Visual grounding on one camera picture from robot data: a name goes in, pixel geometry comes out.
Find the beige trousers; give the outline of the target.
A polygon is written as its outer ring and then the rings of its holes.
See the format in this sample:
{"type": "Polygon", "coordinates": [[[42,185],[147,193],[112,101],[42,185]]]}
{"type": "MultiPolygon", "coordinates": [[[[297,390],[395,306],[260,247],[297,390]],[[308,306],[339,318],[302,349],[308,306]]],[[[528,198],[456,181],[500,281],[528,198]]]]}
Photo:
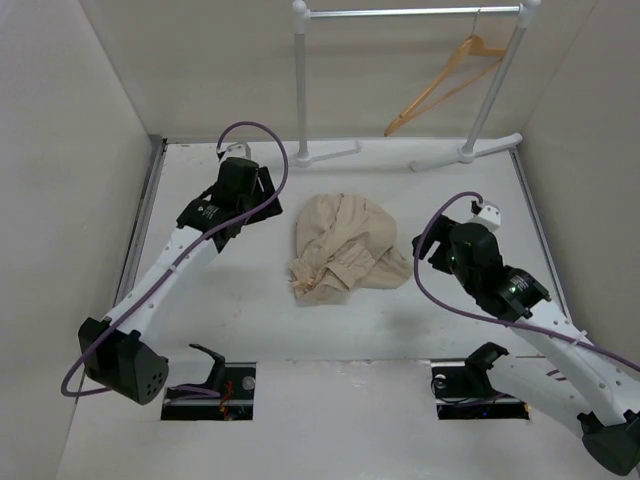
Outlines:
{"type": "Polygon", "coordinates": [[[337,304],[358,288],[397,289],[412,276],[395,246],[397,223],[382,207],[356,194],[319,194],[295,225],[296,257],[289,262],[297,300],[337,304]]]}

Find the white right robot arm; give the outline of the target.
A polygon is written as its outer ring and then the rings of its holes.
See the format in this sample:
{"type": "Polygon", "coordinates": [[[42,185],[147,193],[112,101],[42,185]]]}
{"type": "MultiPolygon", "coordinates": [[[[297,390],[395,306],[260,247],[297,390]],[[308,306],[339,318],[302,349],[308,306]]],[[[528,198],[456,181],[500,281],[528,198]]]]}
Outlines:
{"type": "Polygon", "coordinates": [[[455,277],[480,308],[476,319],[511,330],[551,365],[545,370],[487,342],[465,360],[466,388],[533,406],[574,433],[604,469],[628,475],[639,464],[638,380],[622,370],[624,359],[591,343],[535,277],[504,263],[498,225],[438,214],[412,241],[414,261],[455,277]]]}

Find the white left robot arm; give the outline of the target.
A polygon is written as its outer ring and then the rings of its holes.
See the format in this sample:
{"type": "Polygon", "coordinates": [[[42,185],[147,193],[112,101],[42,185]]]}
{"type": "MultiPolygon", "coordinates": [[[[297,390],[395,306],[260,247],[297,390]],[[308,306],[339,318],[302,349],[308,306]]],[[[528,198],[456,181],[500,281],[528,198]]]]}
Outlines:
{"type": "Polygon", "coordinates": [[[267,167],[241,157],[222,160],[216,182],[180,213],[142,279],[103,319],[87,318],[80,326],[86,376],[139,405],[150,403],[176,363],[154,350],[152,327],[168,320],[179,288],[212,263],[244,226],[282,213],[279,192],[267,167]]]}

